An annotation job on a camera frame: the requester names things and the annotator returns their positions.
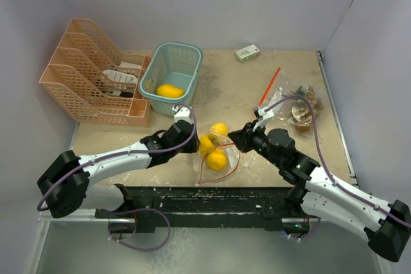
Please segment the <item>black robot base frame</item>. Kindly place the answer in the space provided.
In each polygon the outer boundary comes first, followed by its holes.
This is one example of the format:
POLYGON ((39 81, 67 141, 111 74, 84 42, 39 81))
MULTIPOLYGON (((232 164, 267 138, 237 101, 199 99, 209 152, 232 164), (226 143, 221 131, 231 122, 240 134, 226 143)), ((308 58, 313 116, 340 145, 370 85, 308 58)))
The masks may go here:
POLYGON ((158 227, 262 228, 302 237, 317 219, 290 203, 289 187, 120 187, 125 201, 113 213, 98 209, 114 233, 152 233, 158 227))

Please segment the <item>yellow fake fruit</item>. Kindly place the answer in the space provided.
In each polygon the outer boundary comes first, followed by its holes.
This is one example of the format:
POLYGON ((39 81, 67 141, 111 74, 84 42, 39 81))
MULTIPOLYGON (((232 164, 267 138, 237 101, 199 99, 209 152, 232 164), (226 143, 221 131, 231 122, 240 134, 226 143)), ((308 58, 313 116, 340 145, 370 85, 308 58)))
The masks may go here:
POLYGON ((157 87, 156 95, 169 99, 177 99, 185 95, 185 91, 172 84, 162 84, 157 87))
POLYGON ((199 146, 198 151, 202 155, 214 148, 214 144, 208 135, 201 135, 199 137, 199 141, 200 141, 200 146, 199 146))
POLYGON ((206 164, 213 171, 223 171, 228 165, 227 156, 222 149, 215 149, 207 155, 206 164))
POLYGON ((215 123, 210 127, 210 133, 218 137, 226 137, 228 130, 228 126, 225 123, 215 123))

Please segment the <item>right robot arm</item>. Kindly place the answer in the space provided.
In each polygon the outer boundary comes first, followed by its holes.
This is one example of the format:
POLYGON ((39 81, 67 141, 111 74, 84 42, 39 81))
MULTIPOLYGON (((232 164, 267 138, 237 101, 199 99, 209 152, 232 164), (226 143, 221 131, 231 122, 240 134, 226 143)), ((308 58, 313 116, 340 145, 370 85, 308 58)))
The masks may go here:
POLYGON ((228 134, 238 150, 251 150, 278 168, 293 188, 286 211, 304 213, 334 223, 363 239, 380 257, 398 262, 410 239, 410 209, 400 200, 392 203, 367 194, 327 173, 313 158, 298 151, 285 129, 268 133, 247 123, 228 134))

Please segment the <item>clear zip bag red seal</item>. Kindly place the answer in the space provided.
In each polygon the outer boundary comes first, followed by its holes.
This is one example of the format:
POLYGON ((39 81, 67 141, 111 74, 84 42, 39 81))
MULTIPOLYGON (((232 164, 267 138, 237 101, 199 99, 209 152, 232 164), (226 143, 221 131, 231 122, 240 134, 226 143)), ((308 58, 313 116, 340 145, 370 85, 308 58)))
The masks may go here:
POLYGON ((214 123, 198 136, 200 146, 193 164, 198 173, 196 187, 216 184, 232 176, 240 164, 240 151, 228 137, 225 123, 214 123))

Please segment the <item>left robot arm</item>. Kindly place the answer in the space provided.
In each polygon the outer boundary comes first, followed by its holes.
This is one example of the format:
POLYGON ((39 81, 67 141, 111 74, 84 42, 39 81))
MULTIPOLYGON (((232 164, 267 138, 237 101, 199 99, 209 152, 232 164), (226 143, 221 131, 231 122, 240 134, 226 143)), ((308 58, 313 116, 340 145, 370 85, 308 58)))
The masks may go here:
POLYGON ((179 153, 198 150, 197 122, 177 120, 130 146, 97 155, 78 156, 64 151, 37 180, 42 193, 37 210, 63 218, 78 210, 91 196, 91 187, 112 176, 149 169, 169 162, 179 153))

